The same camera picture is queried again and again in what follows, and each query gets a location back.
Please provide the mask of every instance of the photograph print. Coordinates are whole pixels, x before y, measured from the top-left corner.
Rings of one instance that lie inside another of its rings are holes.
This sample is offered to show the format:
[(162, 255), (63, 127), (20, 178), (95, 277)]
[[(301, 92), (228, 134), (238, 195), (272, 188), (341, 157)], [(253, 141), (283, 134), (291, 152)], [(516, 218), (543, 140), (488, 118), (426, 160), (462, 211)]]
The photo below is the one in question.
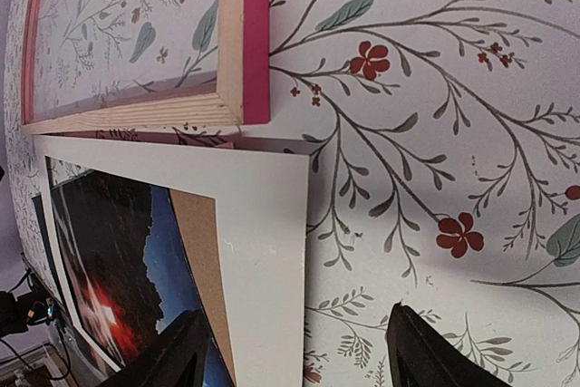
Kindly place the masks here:
[[(51, 187), (51, 198), (74, 308), (120, 367), (181, 313), (203, 311), (169, 189), (88, 171)], [(207, 331), (203, 383), (193, 387), (233, 387)]]

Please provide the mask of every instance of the floral wallpaper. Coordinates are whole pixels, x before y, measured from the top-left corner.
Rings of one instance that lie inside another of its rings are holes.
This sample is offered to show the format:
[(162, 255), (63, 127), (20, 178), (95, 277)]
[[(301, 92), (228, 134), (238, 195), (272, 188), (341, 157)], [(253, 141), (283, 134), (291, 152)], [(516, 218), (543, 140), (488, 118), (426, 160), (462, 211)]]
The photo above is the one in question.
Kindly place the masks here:
[[(85, 135), (311, 155), (304, 385), (392, 385), (402, 301), (505, 382), (580, 386), (579, 2), (271, 0), (270, 124)], [(8, 35), (9, 171), (50, 281), (20, 129), (25, 4)]]
[(219, 0), (42, 0), (34, 116), (86, 111), (214, 82), (218, 4)]

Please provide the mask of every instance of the picture frame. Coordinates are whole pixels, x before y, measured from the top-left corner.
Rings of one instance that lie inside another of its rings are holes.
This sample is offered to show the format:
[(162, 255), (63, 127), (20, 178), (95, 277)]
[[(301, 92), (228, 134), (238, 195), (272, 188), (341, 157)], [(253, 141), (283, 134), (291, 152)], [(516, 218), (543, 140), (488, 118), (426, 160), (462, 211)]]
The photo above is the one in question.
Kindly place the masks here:
[(215, 82), (163, 89), (153, 94), (135, 87), (140, 93), (127, 101), (35, 118), (36, 42), (42, 1), (29, 0), (24, 30), (22, 108), (26, 133), (166, 128), (185, 123), (229, 126), (270, 121), (268, 0), (218, 0)]
[[(45, 135), (35, 137), (34, 146), (63, 298), (73, 326), (108, 365), (116, 371), (120, 369), (83, 328), (68, 285), (54, 221), (47, 160), (175, 189), (181, 195), (191, 193), (214, 199), (220, 275), (217, 280), (213, 275), (204, 285), (208, 291), (221, 278), (236, 386), (300, 385), (308, 156)], [(191, 214), (187, 217), (188, 222), (203, 221)], [(203, 279), (198, 280), (196, 262), (211, 263), (209, 256), (199, 256), (208, 238), (200, 232), (202, 240), (196, 242), (181, 232), (205, 305)], [(208, 318), (218, 335), (211, 312), (208, 309)]]

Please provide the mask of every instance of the unfinished wood frame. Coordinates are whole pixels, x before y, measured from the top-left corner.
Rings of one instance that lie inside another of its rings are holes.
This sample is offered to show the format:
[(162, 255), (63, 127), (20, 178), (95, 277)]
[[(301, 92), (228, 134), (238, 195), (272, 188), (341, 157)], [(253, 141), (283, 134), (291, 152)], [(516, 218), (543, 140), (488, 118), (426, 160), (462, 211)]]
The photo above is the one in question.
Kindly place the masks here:
[(268, 0), (219, 0), (217, 83), (143, 94), (142, 99), (131, 99), (134, 102), (46, 120), (35, 120), (33, 110), (40, 9), (41, 0), (29, 0), (22, 74), (23, 124), (28, 134), (166, 128), (185, 123), (227, 126), (270, 120)]

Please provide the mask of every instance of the red flower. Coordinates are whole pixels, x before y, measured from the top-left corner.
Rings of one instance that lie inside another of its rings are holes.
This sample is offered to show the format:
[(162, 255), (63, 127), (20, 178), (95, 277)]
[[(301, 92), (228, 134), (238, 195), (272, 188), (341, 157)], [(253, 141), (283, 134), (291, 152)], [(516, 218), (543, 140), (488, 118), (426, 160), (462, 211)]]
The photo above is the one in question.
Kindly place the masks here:
[(513, 58), (511, 56), (507, 56), (506, 54), (504, 54), (501, 58), (499, 58), (499, 60), (501, 61), (501, 63), (504, 64), (504, 67), (506, 68), (508, 68), (509, 65), (514, 62)]
[(499, 52), (501, 52), (502, 50), (504, 50), (504, 48), (501, 45), (499, 45), (499, 43), (493, 43), (489, 47), (489, 50), (491, 50), (495, 54), (498, 54)]
[(573, 185), (570, 188), (565, 190), (565, 197), (568, 198), (570, 201), (575, 201), (580, 199), (580, 186)]
[(305, 366), (303, 370), (304, 378), (309, 382), (320, 383), (323, 380), (323, 376), (318, 373), (313, 366)]
[(357, 56), (351, 60), (352, 74), (357, 74), (362, 70), (366, 79), (374, 81), (377, 78), (377, 73), (384, 73), (391, 68), (391, 63), (383, 59), (389, 54), (389, 49), (384, 45), (372, 47), (370, 42), (364, 41), (359, 45), (359, 53), (361, 57)]
[(473, 217), (469, 213), (460, 213), (459, 221), (453, 218), (444, 218), (439, 221), (439, 230), (445, 235), (437, 236), (437, 245), (441, 248), (451, 249), (451, 255), (460, 258), (468, 252), (468, 244), (474, 251), (483, 248), (483, 236), (473, 228)]

